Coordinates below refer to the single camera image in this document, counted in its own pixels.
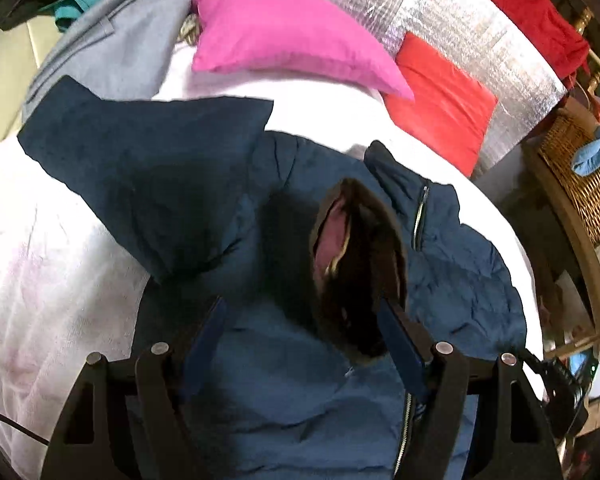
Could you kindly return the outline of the navy blue puffer jacket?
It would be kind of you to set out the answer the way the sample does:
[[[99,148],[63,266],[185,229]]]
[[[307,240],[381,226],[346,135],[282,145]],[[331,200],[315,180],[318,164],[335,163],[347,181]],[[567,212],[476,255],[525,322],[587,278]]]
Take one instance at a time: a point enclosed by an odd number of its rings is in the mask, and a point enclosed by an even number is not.
[[[355,178],[396,216],[407,312],[437,340],[488,360],[521,348],[522,302],[498,250],[460,222],[453,188],[377,143],[355,159],[270,131],[272,111],[232,96],[106,101],[64,77],[19,141],[150,273],[137,347],[226,300],[230,322],[185,410],[213,477],[388,479],[405,404],[392,359],[354,365],[316,327],[310,233],[327,192]]]

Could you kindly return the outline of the black right-side gripper device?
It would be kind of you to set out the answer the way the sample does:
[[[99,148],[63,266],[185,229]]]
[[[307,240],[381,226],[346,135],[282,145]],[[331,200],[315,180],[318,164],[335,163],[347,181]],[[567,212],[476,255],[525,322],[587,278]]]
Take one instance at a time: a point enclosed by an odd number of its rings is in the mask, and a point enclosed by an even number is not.
[[[582,382],[558,358],[540,361],[527,349],[521,350],[520,356],[524,364],[542,378],[547,393],[543,408],[553,437],[556,440],[574,438],[588,420]]]

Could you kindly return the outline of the wooden side table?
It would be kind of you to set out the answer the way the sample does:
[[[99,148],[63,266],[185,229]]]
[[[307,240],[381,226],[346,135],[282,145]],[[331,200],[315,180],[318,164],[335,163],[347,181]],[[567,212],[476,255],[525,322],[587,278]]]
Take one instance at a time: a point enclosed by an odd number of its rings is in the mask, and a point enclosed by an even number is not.
[[[594,115],[573,98],[568,99],[566,105],[558,110],[569,110],[580,119],[584,128],[592,133],[600,125]],[[600,260],[595,251],[598,245],[594,246],[588,238],[584,223],[571,205],[566,192],[538,153],[542,137],[554,122],[558,110],[547,121],[541,134],[524,141],[521,148],[527,168],[546,195],[550,208],[553,209],[559,226],[568,240],[568,247],[564,250],[569,257],[566,268],[573,270],[579,278],[582,278],[584,313],[591,325],[577,330],[569,342],[559,339],[556,348],[547,352],[547,355],[550,358],[556,356],[563,359],[579,351],[592,349],[600,359]]]

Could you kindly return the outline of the white pink bed sheet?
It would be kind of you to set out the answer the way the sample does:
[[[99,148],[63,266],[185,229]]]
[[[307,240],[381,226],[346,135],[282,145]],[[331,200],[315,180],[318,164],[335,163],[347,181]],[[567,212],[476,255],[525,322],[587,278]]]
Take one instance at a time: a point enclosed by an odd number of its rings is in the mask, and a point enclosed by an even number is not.
[[[530,261],[488,198],[454,166],[390,119],[375,91],[283,72],[196,76],[189,48],[174,51],[161,101],[238,96],[273,110],[256,150],[289,142],[355,169],[380,141],[400,164],[446,192],[445,214],[489,245],[486,258],[521,301],[526,346],[542,351]],[[396,461],[405,392],[388,359],[354,368],[291,322],[283,308],[306,291],[312,207],[279,221],[243,202],[236,246],[193,276],[235,319],[211,374],[227,408],[228,470],[237,479],[385,479]],[[87,204],[50,177],[16,138],[0,143],[0,412],[48,436],[88,352],[125,358],[134,344],[169,336],[186,309],[149,299],[149,275]]]

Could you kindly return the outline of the wicker basket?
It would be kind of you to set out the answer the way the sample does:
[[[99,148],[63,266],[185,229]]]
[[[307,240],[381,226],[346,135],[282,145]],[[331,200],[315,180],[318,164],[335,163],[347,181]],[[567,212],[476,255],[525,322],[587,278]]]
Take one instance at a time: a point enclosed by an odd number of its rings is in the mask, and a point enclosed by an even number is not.
[[[594,133],[584,128],[569,110],[558,110],[554,122],[544,133],[538,148],[540,157],[550,168],[584,223],[594,246],[600,244],[600,168],[579,176],[571,167],[574,154],[594,140]]]

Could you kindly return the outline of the light blue cloth in basket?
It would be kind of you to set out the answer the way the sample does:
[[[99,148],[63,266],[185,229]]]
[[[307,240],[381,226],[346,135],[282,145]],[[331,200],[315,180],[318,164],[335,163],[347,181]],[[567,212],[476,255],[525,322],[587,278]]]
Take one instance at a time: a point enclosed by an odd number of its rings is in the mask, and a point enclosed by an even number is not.
[[[594,132],[594,140],[574,153],[571,169],[580,177],[589,176],[600,169],[600,126]]]

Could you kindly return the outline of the red pillow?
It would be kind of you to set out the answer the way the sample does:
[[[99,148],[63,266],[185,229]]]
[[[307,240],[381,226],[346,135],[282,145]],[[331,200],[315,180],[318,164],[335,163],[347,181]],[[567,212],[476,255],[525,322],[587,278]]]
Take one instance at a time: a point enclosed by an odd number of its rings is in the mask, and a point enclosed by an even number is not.
[[[414,98],[386,94],[390,118],[469,178],[498,98],[411,32],[404,37],[396,65]]]

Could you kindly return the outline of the grey garment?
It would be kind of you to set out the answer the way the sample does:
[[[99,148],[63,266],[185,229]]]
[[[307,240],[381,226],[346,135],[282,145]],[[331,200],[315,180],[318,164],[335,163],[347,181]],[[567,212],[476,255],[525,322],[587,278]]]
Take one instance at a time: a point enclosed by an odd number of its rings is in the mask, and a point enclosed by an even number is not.
[[[148,100],[157,94],[193,0],[100,0],[54,45],[22,106],[28,119],[63,76],[102,99]]]

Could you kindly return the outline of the cream leather sofa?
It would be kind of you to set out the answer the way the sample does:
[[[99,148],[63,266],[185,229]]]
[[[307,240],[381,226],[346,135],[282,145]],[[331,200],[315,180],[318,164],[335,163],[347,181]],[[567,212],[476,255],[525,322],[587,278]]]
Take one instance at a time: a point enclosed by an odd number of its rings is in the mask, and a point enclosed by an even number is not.
[[[60,37],[51,16],[37,16],[7,32],[0,29],[0,142],[21,128],[24,97]]]

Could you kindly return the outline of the silver foil insulation panel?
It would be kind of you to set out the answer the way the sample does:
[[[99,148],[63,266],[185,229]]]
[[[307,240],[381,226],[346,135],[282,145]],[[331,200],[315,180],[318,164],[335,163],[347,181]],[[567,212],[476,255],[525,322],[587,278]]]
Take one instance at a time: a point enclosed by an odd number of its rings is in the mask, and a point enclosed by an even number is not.
[[[565,95],[541,53],[491,0],[329,0],[351,14],[390,54],[412,32],[498,98],[478,178],[505,157]]]

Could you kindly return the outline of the red quilted blanket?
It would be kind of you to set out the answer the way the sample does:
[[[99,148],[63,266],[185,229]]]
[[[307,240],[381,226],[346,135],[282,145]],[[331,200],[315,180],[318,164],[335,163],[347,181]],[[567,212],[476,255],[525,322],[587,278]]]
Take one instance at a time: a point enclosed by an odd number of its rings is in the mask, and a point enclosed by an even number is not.
[[[550,0],[491,0],[522,31],[567,89],[574,86],[577,69],[590,45]]]

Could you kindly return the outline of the magenta pillow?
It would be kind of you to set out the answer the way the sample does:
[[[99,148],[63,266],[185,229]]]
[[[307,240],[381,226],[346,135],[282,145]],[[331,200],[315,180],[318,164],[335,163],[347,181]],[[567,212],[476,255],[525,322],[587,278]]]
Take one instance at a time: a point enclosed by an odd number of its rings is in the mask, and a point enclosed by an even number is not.
[[[195,72],[291,70],[411,100],[382,44],[328,0],[194,0],[201,33]]]

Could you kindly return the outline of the teal garment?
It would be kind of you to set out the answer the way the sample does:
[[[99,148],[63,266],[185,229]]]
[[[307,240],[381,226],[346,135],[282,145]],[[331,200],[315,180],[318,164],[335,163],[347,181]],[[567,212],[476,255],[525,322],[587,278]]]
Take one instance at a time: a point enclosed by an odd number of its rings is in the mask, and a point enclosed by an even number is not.
[[[66,32],[86,11],[90,10],[100,0],[57,0],[43,6],[38,15],[48,15],[54,18],[56,28]]]

